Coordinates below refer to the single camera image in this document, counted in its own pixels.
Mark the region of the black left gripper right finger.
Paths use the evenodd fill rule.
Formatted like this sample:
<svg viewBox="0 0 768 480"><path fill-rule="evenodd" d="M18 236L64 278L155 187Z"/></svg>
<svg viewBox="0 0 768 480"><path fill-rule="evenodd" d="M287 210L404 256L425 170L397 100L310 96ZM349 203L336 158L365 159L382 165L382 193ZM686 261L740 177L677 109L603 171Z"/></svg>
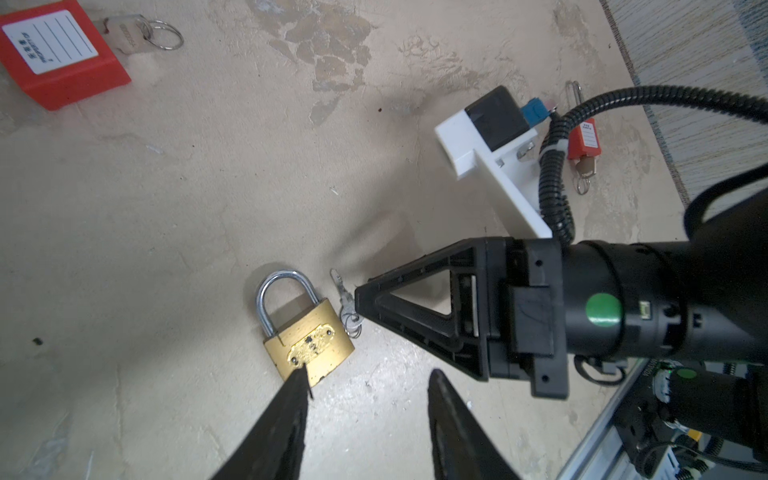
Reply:
<svg viewBox="0 0 768 480"><path fill-rule="evenodd" d="M440 369L429 377L428 416L436 479L520 479Z"/></svg>

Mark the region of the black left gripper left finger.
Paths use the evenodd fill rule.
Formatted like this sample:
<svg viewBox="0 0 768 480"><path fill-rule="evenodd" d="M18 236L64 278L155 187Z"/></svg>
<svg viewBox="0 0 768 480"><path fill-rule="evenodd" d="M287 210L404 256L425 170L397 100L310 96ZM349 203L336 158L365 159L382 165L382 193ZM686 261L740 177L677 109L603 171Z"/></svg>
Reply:
<svg viewBox="0 0 768 480"><path fill-rule="evenodd" d="M214 479L297 479L305 449L310 400L308 372L301 367L282 387Z"/></svg>

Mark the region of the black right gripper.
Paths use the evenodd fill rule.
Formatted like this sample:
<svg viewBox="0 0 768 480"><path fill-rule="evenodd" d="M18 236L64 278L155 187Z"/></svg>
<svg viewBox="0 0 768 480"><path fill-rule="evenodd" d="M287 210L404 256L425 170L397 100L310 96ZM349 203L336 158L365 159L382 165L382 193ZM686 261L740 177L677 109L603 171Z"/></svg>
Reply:
<svg viewBox="0 0 768 480"><path fill-rule="evenodd" d="M562 250L553 239L495 239L489 244L488 366L472 277L484 272L487 238L466 239L371 278L355 290L363 317L478 380L526 380L531 395L569 394ZM445 274L450 311L395 294Z"/></svg>

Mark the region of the small silver key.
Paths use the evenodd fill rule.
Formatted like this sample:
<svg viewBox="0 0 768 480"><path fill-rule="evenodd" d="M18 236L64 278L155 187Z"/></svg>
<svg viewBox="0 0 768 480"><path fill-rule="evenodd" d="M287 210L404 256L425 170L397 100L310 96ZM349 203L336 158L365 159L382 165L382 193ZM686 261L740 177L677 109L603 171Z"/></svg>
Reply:
<svg viewBox="0 0 768 480"><path fill-rule="evenodd" d="M354 296L346 289L342 276L335 268L330 270L330 276L340 297L339 318L349 337L357 339L362 334L363 318L356 311Z"/></svg>

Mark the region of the brass padlock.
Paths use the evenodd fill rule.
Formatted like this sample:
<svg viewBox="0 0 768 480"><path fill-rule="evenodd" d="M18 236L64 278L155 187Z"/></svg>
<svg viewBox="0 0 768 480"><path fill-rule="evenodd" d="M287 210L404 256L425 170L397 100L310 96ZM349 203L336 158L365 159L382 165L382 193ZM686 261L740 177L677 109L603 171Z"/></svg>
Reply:
<svg viewBox="0 0 768 480"><path fill-rule="evenodd" d="M293 280L303 287L312 307L288 326L277 329L267 312L265 298L268 289L284 279ZM320 298L311 281L299 271L277 270L267 275L257 290L255 308L266 335L264 347L284 380L294 371L304 368L309 385L314 387L355 350L330 301Z"/></svg>

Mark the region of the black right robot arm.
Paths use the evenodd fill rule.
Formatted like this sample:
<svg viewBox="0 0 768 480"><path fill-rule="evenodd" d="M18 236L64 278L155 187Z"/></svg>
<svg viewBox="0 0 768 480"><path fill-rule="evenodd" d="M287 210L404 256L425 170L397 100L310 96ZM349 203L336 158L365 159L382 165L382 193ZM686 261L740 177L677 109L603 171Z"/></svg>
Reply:
<svg viewBox="0 0 768 480"><path fill-rule="evenodd" d="M481 237L357 288L365 318L465 374L564 399L568 360L739 362L742 383L688 388L671 416L767 456L767 196L699 222L685 242Z"/></svg>

